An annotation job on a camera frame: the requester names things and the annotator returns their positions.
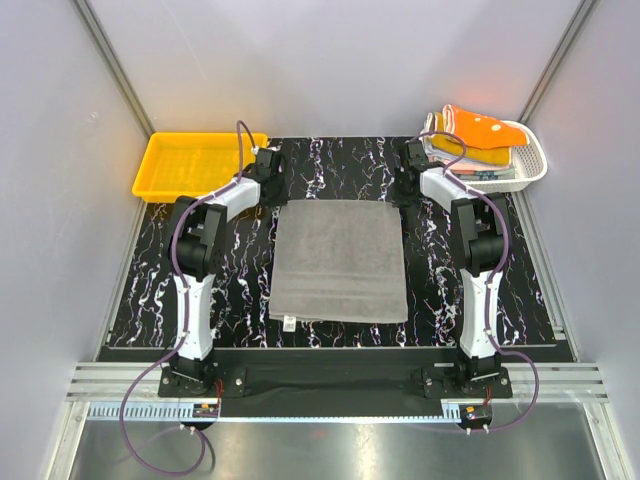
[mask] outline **plastic tray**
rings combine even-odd
[[[259,147],[264,133],[254,133]],[[255,161],[251,141],[242,135],[245,166]],[[197,197],[216,190],[238,173],[235,133],[154,133],[142,158],[132,192],[149,203],[173,203],[181,195]]]

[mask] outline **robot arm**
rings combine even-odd
[[[399,153],[401,167],[395,171],[395,203],[408,206],[422,195],[450,214],[450,248],[464,289],[464,322],[458,339],[459,361],[456,365],[458,383],[468,386],[495,377],[500,372],[500,357],[487,335],[484,307],[487,289],[490,289],[489,325],[490,333],[495,335],[502,273],[494,276],[491,285],[486,282],[500,260],[504,245],[500,223],[480,199],[448,180],[441,167],[428,161],[421,142],[405,144]],[[501,210],[505,220],[508,219],[504,195],[487,196]]]
[[[287,202],[284,172],[280,168],[284,160],[280,152],[259,149],[256,162],[247,167],[242,178],[232,181],[232,188],[199,205],[185,222],[177,243],[177,257],[188,284],[189,331],[184,344],[171,359],[171,370],[176,375],[205,384],[213,382],[212,362],[206,361],[213,353],[211,290],[215,273],[224,258],[226,225],[248,208],[283,205]],[[191,197],[179,197],[176,200],[164,242],[167,257],[170,256],[171,239],[180,217],[196,200]],[[182,332],[186,305],[182,282],[175,273],[174,283],[178,291],[177,331]],[[176,339],[176,345],[180,340],[181,337]]]
[[[178,210],[184,212],[189,204],[195,199],[188,199],[187,201],[180,199],[176,202],[178,205],[184,205],[184,208],[178,208]],[[206,358],[213,348],[213,340],[211,338],[211,329],[209,326],[210,315],[210,303],[211,303],[211,289],[213,286],[213,280],[215,278],[215,271],[220,265],[222,255],[224,252],[224,240],[226,223],[235,218],[239,213],[248,208],[255,207],[260,201],[260,184],[255,180],[248,178],[242,178],[238,184],[222,195],[206,202],[203,205],[203,210],[206,210],[204,222],[198,224],[196,229],[201,229],[204,233],[200,237],[200,241],[203,239],[207,242],[207,233],[209,238],[213,239],[213,242],[209,242],[209,248],[205,244],[198,242],[195,246],[189,246],[188,236],[194,235],[187,232],[181,239],[182,244],[178,243],[178,248],[181,250],[179,255],[182,254],[183,259],[187,255],[196,256],[194,263],[200,260],[199,255],[202,254],[200,265],[201,271],[185,272],[185,278],[189,285],[189,333],[186,336],[185,342],[180,348],[178,355],[183,359],[189,360],[201,360]],[[178,290],[178,332],[184,330],[185,320],[185,300],[182,290],[182,282],[174,274],[174,283]]]

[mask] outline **white basket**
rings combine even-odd
[[[486,193],[519,192],[531,182],[540,180],[547,173],[547,157],[545,157],[540,142],[533,132],[518,122],[509,120],[503,120],[503,122],[525,132],[529,137],[529,145],[511,147],[511,162],[516,168],[516,178],[465,182],[470,187]]]

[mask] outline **white wall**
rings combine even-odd
[[[0,15],[2,478],[38,478],[99,340],[145,139],[67,0]]]
[[[158,130],[340,136],[517,118],[578,0],[91,3]]]
[[[640,472],[640,3],[600,2],[533,119],[528,192],[582,360],[600,364]]]

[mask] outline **black table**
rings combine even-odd
[[[273,139],[289,158],[291,199],[389,201],[396,146],[406,138]],[[553,345],[553,329],[510,196],[512,250],[498,302],[499,340]],[[171,205],[147,206],[117,318],[106,347],[172,344],[176,293],[161,254]],[[279,209],[248,210],[229,224],[225,264],[214,283],[211,325],[216,347],[403,347],[454,343],[462,322],[462,282],[448,247],[449,216],[424,199],[401,209],[409,318],[400,325],[298,324],[283,333],[269,319],[269,282]]]

